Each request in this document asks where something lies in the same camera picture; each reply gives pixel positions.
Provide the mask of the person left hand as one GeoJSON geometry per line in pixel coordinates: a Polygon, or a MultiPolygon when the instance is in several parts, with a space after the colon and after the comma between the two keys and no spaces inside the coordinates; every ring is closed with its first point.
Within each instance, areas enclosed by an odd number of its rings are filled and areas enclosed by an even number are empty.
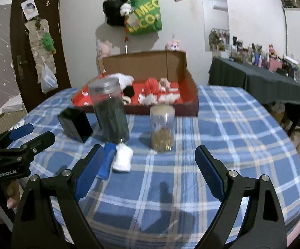
{"type": "Polygon", "coordinates": [[[0,188],[0,224],[8,218],[13,223],[20,202],[19,182],[12,181],[5,189],[0,188]]]}

